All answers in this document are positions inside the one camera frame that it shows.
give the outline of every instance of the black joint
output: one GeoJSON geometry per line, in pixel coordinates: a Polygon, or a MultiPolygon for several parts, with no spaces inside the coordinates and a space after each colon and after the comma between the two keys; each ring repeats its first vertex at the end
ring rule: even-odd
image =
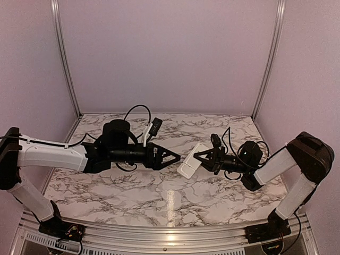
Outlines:
{"type": "Polygon", "coordinates": [[[255,191],[262,187],[262,185],[260,185],[260,183],[256,180],[253,173],[243,174],[241,182],[245,188],[250,191],[255,191]]]}
{"type": "MultiPolygon", "coordinates": [[[[5,136],[19,137],[19,129],[12,127],[5,136]]],[[[0,190],[9,190],[17,183],[21,183],[18,168],[18,155],[21,149],[16,138],[4,138],[0,142],[0,190]]]]}
{"type": "Polygon", "coordinates": [[[334,151],[329,145],[302,132],[286,147],[309,181],[319,184],[327,176],[334,160],[334,151]]]}
{"type": "Polygon", "coordinates": [[[152,127],[149,131],[149,134],[155,137],[158,133],[158,130],[160,129],[160,126],[162,125],[163,121],[159,118],[154,118],[152,121],[152,127]]]}
{"type": "Polygon", "coordinates": [[[268,223],[248,226],[244,230],[249,243],[272,240],[292,233],[288,220],[280,218],[275,209],[268,216],[268,223]]]}
{"type": "Polygon", "coordinates": [[[53,201],[51,201],[51,204],[53,207],[53,217],[44,222],[40,222],[39,232],[66,240],[81,242],[85,227],[77,223],[63,221],[57,204],[53,201]],[[75,228],[76,231],[72,230],[72,235],[67,236],[66,234],[71,231],[71,228],[75,228]]]}
{"type": "Polygon", "coordinates": [[[222,146],[221,139],[219,138],[217,134],[211,134],[210,140],[214,148],[219,148],[222,146]]]}

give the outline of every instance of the vent grille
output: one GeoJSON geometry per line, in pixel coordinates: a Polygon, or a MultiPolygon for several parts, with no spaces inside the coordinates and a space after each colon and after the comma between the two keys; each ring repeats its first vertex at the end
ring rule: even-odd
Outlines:
{"type": "MultiPolygon", "coordinates": [[[[72,254],[78,254],[79,244],[76,242],[60,244],[56,247],[55,243],[56,243],[57,238],[50,237],[48,235],[43,235],[40,233],[29,232],[29,231],[27,231],[25,239],[33,243],[38,243],[40,245],[47,246],[47,247],[57,249],[60,251],[67,251],[72,254]]],[[[119,251],[112,251],[112,250],[107,250],[107,249],[86,247],[85,245],[83,247],[83,251],[81,254],[82,255],[145,255],[145,253],[119,252],[119,251]]],[[[169,253],[160,253],[160,254],[174,255],[175,253],[169,252],[169,253]]],[[[220,251],[218,253],[217,252],[190,253],[190,255],[245,255],[245,250],[244,248],[239,248],[239,249],[228,250],[228,251],[220,251]]]]}

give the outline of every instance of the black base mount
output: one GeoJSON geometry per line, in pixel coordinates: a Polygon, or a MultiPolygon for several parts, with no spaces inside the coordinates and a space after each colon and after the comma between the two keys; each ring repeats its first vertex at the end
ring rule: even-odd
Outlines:
{"type": "Polygon", "coordinates": [[[269,214],[268,223],[248,226],[244,230],[249,243],[268,241],[292,233],[288,220],[281,219],[275,210],[269,214]]]}
{"type": "Polygon", "coordinates": [[[59,238],[59,240],[71,240],[81,242],[84,236],[84,225],[65,222],[61,219],[59,209],[55,202],[51,201],[54,215],[53,218],[40,222],[39,232],[59,238]]]}

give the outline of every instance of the metal edge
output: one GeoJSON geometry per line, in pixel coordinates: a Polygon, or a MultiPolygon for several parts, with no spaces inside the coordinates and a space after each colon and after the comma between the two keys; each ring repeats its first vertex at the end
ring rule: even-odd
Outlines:
{"type": "Polygon", "coordinates": [[[283,18],[284,18],[284,12],[285,12],[285,6],[286,6],[286,0],[279,0],[278,5],[277,5],[277,13],[276,13],[276,19],[275,19],[275,25],[274,25],[274,33],[273,33],[273,39],[271,41],[271,46],[270,46],[270,51],[269,51],[269,56],[268,56],[268,61],[266,64],[266,69],[263,74],[259,94],[256,98],[256,102],[254,105],[254,109],[252,112],[252,119],[255,121],[261,105],[264,100],[264,96],[268,87],[269,79],[270,79],[270,74],[273,69],[273,63],[275,60],[275,57],[277,55],[277,50],[278,50],[278,45],[282,33],[282,27],[283,27],[283,18]]]}
{"type": "MultiPolygon", "coordinates": [[[[68,132],[67,136],[65,137],[64,142],[69,142],[70,141],[70,139],[71,139],[75,129],[78,127],[78,124],[81,121],[81,119],[82,119],[82,117],[78,117],[75,120],[75,122],[73,123],[70,131],[68,132]]],[[[44,182],[43,182],[43,184],[41,186],[41,189],[40,189],[40,192],[42,194],[45,194],[46,189],[48,187],[48,184],[49,184],[49,182],[50,182],[50,180],[51,180],[51,178],[53,176],[54,170],[55,170],[55,168],[51,168],[51,171],[48,172],[48,175],[46,176],[46,178],[45,178],[45,180],[44,180],[44,182]]]]}
{"type": "Polygon", "coordinates": [[[58,48],[59,48],[59,54],[61,57],[61,62],[64,70],[64,75],[66,79],[67,84],[67,90],[69,91],[72,107],[74,110],[74,113],[77,117],[81,117],[81,111],[78,104],[77,96],[75,93],[70,67],[67,61],[66,57],[66,49],[64,44],[64,38],[63,38],[63,31],[62,31],[62,24],[61,24],[61,18],[60,18],[60,12],[59,12],[59,1],[58,0],[51,0],[51,7],[52,7],[52,14],[54,18],[54,27],[56,32],[56,38],[58,42],[58,48]]]}
{"type": "Polygon", "coordinates": [[[307,232],[303,232],[302,238],[303,238],[304,245],[307,249],[308,255],[320,255],[312,228],[310,228],[310,230],[307,232]]]}
{"type": "MultiPolygon", "coordinates": [[[[140,112],[140,111],[134,111],[133,113],[146,113],[146,112],[140,112]]],[[[245,116],[245,117],[251,117],[251,115],[247,115],[247,114],[228,114],[228,113],[195,113],[195,112],[151,112],[152,114],[197,114],[197,115],[228,115],[228,116],[245,116]]],[[[126,112],[84,112],[82,113],[83,115],[86,114],[126,114],[126,112]]]]}
{"type": "Polygon", "coordinates": [[[19,255],[23,249],[24,238],[25,238],[25,230],[18,227],[15,232],[15,236],[12,242],[12,246],[10,249],[9,255],[19,255]]]}
{"type": "MultiPolygon", "coordinates": [[[[302,232],[310,230],[305,214],[299,215],[302,222],[302,232]]],[[[70,219],[71,222],[85,223],[85,221],[70,219]]],[[[264,223],[266,220],[203,227],[138,227],[111,224],[85,224],[87,230],[83,238],[86,247],[116,250],[121,252],[135,252],[145,254],[160,253],[167,248],[171,254],[188,254],[196,252],[218,252],[241,247],[258,245],[249,244],[245,238],[244,228],[249,225],[264,223]]],[[[299,231],[298,220],[290,218],[292,234],[299,231]]],[[[36,232],[39,224],[30,212],[25,212],[20,227],[29,232],[36,232]]]]}

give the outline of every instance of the black cable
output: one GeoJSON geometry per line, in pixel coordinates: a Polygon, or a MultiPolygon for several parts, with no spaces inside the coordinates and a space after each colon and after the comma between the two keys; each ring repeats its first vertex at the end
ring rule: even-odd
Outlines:
{"type": "Polygon", "coordinates": [[[294,215],[296,216],[297,220],[299,221],[299,233],[297,234],[297,237],[294,240],[294,242],[286,250],[284,250],[283,252],[280,253],[281,255],[286,253],[298,241],[298,239],[301,235],[301,230],[302,230],[301,221],[300,221],[299,217],[297,216],[296,211],[295,211],[294,215]]]}
{"type": "MultiPolygon", "coordinates": [[[[135,106],[133,106],[133,107],[127,112],[127,114],[125,115],[124,120],[126,120],[126,118],[127,118],[127,116],[129,115],[129,113],[130,113],[133,109],[135,109],[135,108],[137,108],[137,107],[144,107],[144,108],[148,111],[148,114],[149,114],[149,121],[148,121],[148,124],[150,124],[150,123],[151,123],[151,111],[150,111],[149,107],[147,107],[146,105],[135,105],[135,106]]],[[[137,139],[140,138],[142,135],[143,135],[143,133],[141,133],[139,136],[137,136],[137,139]]]]}
{"type": "MultiPolygon", "coordinates": [[[[91,138],[93,138],[92,136],[90,136],[88,133],[86,133],[83,138],[79,141],[79,142],[76,142],[74,144],[67,144],[67,143],[64,143],[64,144],[59,144],[59,143],[52,143],[52,142],[43,142],[43,141],[37,141],[37,140],[29,140],[29,142],[31,143],[37,143],[37,144],[40,144],[40,145],[49,145],[49,146],[56,146],[56,147],[65,147],[65,146],[68,146],[69,148],[71,147],[74,147],[74,146],[77,146],[79,144],[81,144],[82,142],[84,142],[86,136],[89,136],[91,138]]],[[[23,137],[12,137],[12,136],[4,136],[4,137],[0,137],[0,139],[6,139],[6,138],[11,138],[11,139],[18,139],[18,140],[21,140],[21,141],[25,141],[25,142],[28,142],[28,140],[26,138],[23,138],[23,137]]]]}
{"type": "Polygon", "coordinates": [[[225,133],[226,132],[224,132],[224,134],[222,135],[222,142],[223,142],[223,144],[224,144],[224,146],[225,146],[225,148],[226,148],[226,152],[225,152],[225,154],[228,154],[228,152],[229,152],[229,148],[228,148],[228,145],[225,143],[225,141],[223,140],[223,137],[224,137],[224,135],[225,135],[225,133]]]}
{"type": "Polygon", "coordinates": [[[38,219],[37,215],[36,215],[34,212],[32,212],[32,211],[31,211],[31,213],[33,214],[33,216],[34,216],[34,218],[37,220],[37,222],[38,222],[39,224],[41,224],[41,221],[38,219]]]}
{"type": "Polygon", "coordinates": [[[226,178],[227,178],[228,180],[230,180],[230,181],[237,181],[237,180],[241,179],[241,174],[240,174],[240,173],[239,173],[239,176],[238,176],[237,178],[232,179],[232,178],[229,178],[229,177],[227,176],[226,172],[227,172],[227,171],[224,171],[224,177],[226,177],[226,178]]]}
{"type": "Polygon", "coordinates": [[[137,169],[137,164],[134,163],[133,165],[134,165],[134,169],[133,169],[133,170],[127,170],[127,169],[121,167],[121,166],[118,164],[118,162],[116,162],[116,166],[117,166],[120,170],[122,170],[122,171],[124,171],[124,172],[132,172],[132,171],[135,171],[135,170],[137,169]]]}
{"type": "Polygon", "coordinates": [[[223,133],[223,135],[222,135],[222,141],[223,141],[223,143],[224,143],[224,145],[226,145],[226,143],[225,143],[225,141],[224,141],[224,136],[225,136],[225,134],[228,132],[228,138],[229,138],[229,146],[230,146],[230,149],[232,150],[232,152],[233,152],[233,154],[235,155],[235,157],[243,164],[243,165],[245,165],[246,167],[249,167],[249,168],[251,168],[251,169],[259,169],[259,168],[261,168],[262,166],[258,166],[258,167],[253,167],[253,166],[250,166],[250,165],[248,165],[247,163],[245,163],[239,156],[238,156],[238,154],[235,152],[235,150],[233,149],[233,146],[232,146],[232,141],[231,141],[231,128],[230,127],[228,127],[227,128],[227,130],[223,133]]]}
{"type": "Polygon", "coordinates": [[[92,139],[97,140],[97,138],[91,136],[89,133],[86,133],[86,134],[87,134],[89,137],[91,137],[92,139]]]}
{"type": "Polygon", "coordinates": [[[267,145],[267,143],[264,142],[264,141],[259,141],[259,142],[257,142],[257,143],[253,146],[252,151],[253,151],[253,149],[255,148],[255,146],[258,145],[258,144],[260,144],[260,143],[263,143],[263,144],[266,146],[266,148],[267,148],[267,158],[266,158],[266,160],[265,160],[263,163],[259,163],[259,165],[265,165],[265,164],[269,161],[269,157],[270,157],[270,156],[269,156],[269,154],[270,154],[269,146],[267,145]]]}
{"type": "Polygon", "coordinates": [[[150,135],[150,136],[148,137],[147,143],[151,140],[151,138],[152,138],[152,135],[150,135]]]}
{"type": "Polygon", "coordinates": [[[83,253],[83,243],[81,241],[79,241],[80,243],[80,252],[78,253],[78,255],[83,253]]]}

